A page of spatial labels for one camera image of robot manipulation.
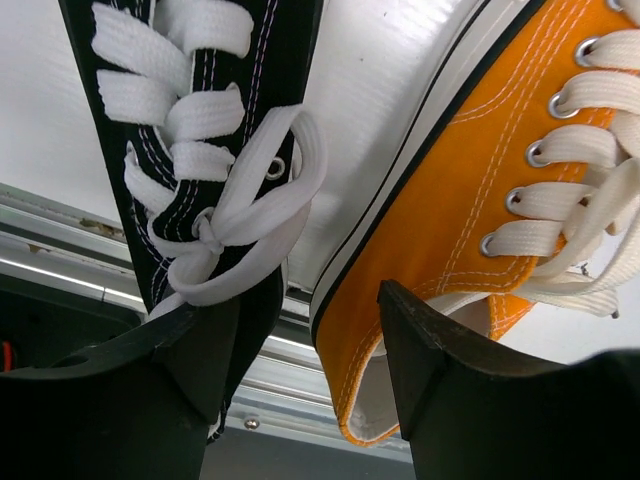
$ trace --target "orange sneaker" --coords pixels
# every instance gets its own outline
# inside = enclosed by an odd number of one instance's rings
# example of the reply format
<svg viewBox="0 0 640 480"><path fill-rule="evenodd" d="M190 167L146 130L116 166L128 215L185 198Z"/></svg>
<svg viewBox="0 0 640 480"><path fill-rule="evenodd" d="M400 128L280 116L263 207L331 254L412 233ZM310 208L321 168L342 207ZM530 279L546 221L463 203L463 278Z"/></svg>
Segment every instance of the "orange sneaker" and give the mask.
<svg viewBox="0 0 640 480"><path fill-rule="evenodd" d="M398 428L381 280L497 340L535 302L615 314L613 289L640 269L640 1L477 3L314 293L314 342L356 444ZM598 278L573 272L632 218Z"/></svg>

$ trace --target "black canvas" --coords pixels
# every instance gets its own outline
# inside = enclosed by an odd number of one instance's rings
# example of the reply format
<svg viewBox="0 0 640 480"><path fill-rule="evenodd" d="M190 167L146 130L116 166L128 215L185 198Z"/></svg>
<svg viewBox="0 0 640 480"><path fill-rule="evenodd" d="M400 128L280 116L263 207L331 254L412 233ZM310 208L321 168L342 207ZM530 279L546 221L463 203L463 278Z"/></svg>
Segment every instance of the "black canvas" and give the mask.
<svg viewBox="0 0 640 480"><path fill-rule="evenodd" d="M118 68L96 56L91 48L95 35L92 3L89 0L61 0L140 291L151 311L171 293L166 274L171 259L163 258L149 241L145 209L132 199L124 184L123 158L127 143L131 142L135 148L139 165L147 176L177 191L170 207L153 225L155 233L162 238L195 240L192 225L196 216L207 207L215 207L224 184L176 181L172 162L152 127L113 122L107 118L98 93L96 72ZM103 0L101 3L127 10L145 23L154 8L153 0ZM322 5L319 0L238 0L234 3L245 8L253 18L250 51L243 59L223 51L196 51L192 88L193 91L224 90L232 82L238 85L247 112L243 123L233 135L212 141L237 156L269 109L302 102ZM293 137L289 134L278 152L286 165L285 174L278 180L265 180L259 196L287 182L292 149ZM236 265L250 248L225 248L213 276ZM223 413L278 319L284 295L283 281L282 272L277 269L241 295L238 330L225 385L224 405L221 406Z"/></svg>

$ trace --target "orange canvas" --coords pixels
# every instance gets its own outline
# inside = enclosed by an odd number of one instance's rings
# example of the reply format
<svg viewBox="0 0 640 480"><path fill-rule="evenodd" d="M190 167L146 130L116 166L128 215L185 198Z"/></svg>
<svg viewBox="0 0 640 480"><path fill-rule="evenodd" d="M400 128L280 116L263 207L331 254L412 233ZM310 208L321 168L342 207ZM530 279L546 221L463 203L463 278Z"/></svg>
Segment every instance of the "orange canvas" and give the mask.
<svg viewBox="0 0 640 480"><path fill-rule="evenodd" d="M608 109L584 109L559 120L547 105L584 71L574 61L582 40L631 27L604 0L547 1L488 69L395 198L317 330L340 428L351 442L369 445L397 430L393 425L375 438L362 438L348 421L367 362L382 338L376 304L381 280L395 279L425 301L453 292L495 293L488 299L495 340L532 308L504 294L528 278L537 259L488 258L479 245L485 235L518 219L505 208L512 189L581 180L584 164L532 168L525 151L563 125L609 124Z"/></svg>

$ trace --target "sneaker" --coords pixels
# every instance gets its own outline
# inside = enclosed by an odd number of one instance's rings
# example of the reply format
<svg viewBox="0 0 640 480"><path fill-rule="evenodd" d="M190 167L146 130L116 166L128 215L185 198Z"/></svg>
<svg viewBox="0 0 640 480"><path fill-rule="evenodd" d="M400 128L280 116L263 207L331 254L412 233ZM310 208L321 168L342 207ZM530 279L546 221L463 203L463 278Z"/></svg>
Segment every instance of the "sneaker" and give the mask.
<svg viewBox="0 0 640 480"><path fill-rule="evenodd" d="M321 2L63 10L149 319L240 296L224 413L278 319L281 265L326 171L299 105Z"/></svg>
<svg viewBox="0 0 640 480"><path fill-rule="evenodd" d="M314 343L355 444L398 428L381 280L498 340L536 302L616 315L614 288L640 269L640 2L475 4L314 292ZM574 270L628 225L602 274Z"/></svg>

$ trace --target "black sneaker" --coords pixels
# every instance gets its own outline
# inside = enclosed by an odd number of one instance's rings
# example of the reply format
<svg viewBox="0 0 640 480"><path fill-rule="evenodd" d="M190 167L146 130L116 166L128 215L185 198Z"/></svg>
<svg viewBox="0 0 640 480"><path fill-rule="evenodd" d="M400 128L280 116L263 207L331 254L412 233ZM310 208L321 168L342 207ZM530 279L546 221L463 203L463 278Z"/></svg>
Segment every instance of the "black sneaker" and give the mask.
<svg viewBox="0 0 640 480"><path fill-rule="evenodd" d="M223 427L326 170L310 116L274 108L303 99L321 2L61 4L150 318L240 295Z"/></svg>

